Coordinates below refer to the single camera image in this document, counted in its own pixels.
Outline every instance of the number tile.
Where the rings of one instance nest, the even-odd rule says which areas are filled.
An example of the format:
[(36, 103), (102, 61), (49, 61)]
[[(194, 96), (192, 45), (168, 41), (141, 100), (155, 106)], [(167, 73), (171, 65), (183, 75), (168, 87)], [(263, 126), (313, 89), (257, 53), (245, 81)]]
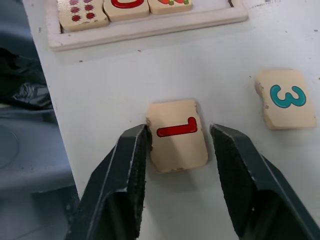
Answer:
[(203, 166), (208, 151), (194, 100), (152, 104), (146, 115), (152, 134), (151, 160), (168, 173)]
[(145, 18), (150, 12), (147, 0), (104, 0), (103, 8), (111, 22)]
[(303, 129), (317, 125), (314, 106), (299, 71), (261, 71), (256, 77), (255, 90), (262, 97), (269, 129)]
[(57, 0), (61, 26), (75, 32), (108, 25), (102, 4), (103, 0)]

